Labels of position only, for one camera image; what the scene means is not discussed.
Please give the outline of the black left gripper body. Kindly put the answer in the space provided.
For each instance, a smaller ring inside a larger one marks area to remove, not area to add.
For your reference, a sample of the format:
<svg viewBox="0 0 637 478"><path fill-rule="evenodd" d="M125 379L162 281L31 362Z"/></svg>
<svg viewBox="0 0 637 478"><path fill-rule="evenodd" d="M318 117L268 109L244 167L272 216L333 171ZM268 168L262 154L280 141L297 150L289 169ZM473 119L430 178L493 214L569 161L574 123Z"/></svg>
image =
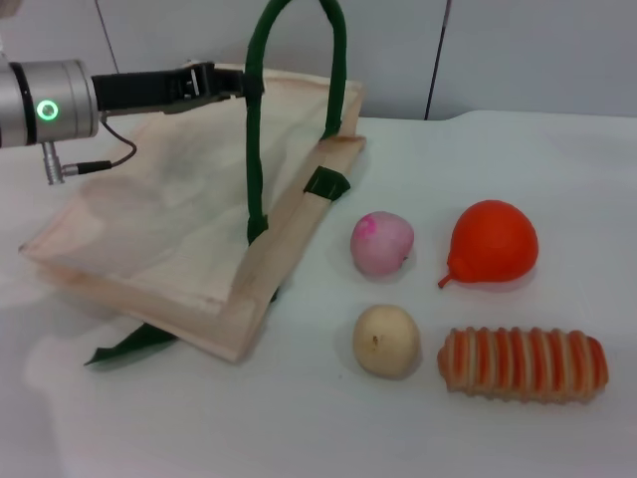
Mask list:
<svg viewBox="0 0 637 478"><path fill-rule="evenodd" d="M211 92L215 64L198 63L175 70L92 76L102 113L159 111L203 98Z"/></svg>

